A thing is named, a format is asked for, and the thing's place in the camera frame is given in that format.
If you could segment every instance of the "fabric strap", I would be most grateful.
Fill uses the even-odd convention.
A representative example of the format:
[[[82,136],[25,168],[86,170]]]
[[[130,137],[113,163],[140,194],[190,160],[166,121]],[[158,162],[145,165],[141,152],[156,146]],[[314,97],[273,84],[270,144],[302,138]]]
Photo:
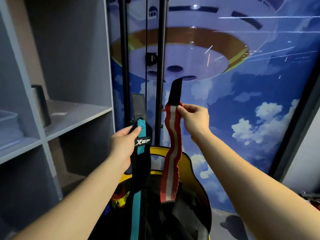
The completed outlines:
[[[181,115],[177,105],[180,102],[182,79],[173,81],[168,103],[165,106],[165,126],[170,136],[170,149],[165,157],[160,183],[160,200],[162,203],[175,201],[179,185],[178,162],[182,155]]]

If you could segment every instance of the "sky mural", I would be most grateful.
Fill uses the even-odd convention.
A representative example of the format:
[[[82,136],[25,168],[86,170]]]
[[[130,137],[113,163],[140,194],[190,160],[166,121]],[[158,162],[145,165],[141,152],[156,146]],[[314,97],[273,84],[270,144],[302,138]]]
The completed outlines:
[[[130,91],[145,93],[154,127],[157,66],[145,80],[148,52],[157,52],[159,0],[128,5]],[[119,10],[109,0],[108,23],[116,129],[124,126]],[[181,101],[208,108],[210,130],[241,157],[268,173],[318,57],[320,0],[169,0],[163,104],[183,77]],[[183,150],[211,206],[234,211],[213,171],[181,124]],[[166,128],[162,145],[170,146]],[[152,167],[163,166],[162,157]]]

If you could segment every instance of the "person's right hand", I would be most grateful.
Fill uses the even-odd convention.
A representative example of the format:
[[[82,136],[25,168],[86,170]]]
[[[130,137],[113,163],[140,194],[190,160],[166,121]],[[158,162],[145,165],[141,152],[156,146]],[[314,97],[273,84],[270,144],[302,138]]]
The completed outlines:
[[[193,141],[197,141],[199,136],[210,133],[208,109],[194,104],[185,104],[184,107],[178,105],[177,109]]]

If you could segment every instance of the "xtep logo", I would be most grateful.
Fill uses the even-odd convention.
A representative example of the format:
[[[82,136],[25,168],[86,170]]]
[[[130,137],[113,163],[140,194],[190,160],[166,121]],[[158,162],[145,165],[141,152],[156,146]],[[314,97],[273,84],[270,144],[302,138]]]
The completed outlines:
[[[150,139],[146,139],[146,140],[137,140],[137,144],[135,144],[135,146],[137,146],[137,145],[141,145],[141,144],[145,144],[145,143],[147,143],[147,142],[149,142],[150,141]]]

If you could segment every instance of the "black metal pole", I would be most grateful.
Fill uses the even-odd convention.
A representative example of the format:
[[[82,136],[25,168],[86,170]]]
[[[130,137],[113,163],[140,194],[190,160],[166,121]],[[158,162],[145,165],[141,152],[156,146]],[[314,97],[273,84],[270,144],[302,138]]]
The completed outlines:
[[[130,88],[129,88],[129,51],[128,51],[128,25],[127,25],[126,0],[119,0],[119,12],[120,12],[124,126],[127,127],[127,126],[130,126]]]
[[[158,32],[157,91],[156,91],[156,99],[155,99],[155,132],[154,132],[155,146],[160,145],[167,10],[168,10],[168,0],[160,0],[159,32]]]

